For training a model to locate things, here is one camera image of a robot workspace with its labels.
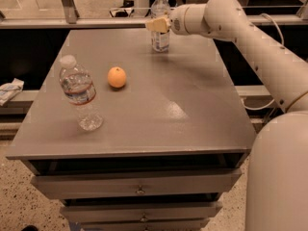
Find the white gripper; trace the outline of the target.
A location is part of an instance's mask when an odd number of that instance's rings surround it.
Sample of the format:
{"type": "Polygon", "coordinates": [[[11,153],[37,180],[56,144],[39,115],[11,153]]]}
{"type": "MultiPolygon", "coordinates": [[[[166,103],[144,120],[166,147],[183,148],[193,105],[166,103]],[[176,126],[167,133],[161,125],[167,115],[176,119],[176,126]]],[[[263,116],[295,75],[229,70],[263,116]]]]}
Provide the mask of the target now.
{"type": "Polygon", "coordinates": [[[167,16],[151,18],[145,22],[145,28],[151,32],[167,33],[170,25],[176,35],[201,35],[206,32],[204,4],[186,4],[175,8],[170,19],[167,16]]]}

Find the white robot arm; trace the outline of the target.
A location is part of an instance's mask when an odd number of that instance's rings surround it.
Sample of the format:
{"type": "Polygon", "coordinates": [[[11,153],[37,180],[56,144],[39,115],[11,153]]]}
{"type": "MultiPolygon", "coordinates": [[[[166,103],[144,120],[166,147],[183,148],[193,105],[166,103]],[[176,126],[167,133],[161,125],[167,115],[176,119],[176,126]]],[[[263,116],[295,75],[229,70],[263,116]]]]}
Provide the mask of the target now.
{"type": "Polygon", "coordinates": [[[242,53],[284,112],[253,143],[245,231],[308,231],[308,63],[253,25],[238,0],[182,5],[145,27],[231,41],[242,53]]]}

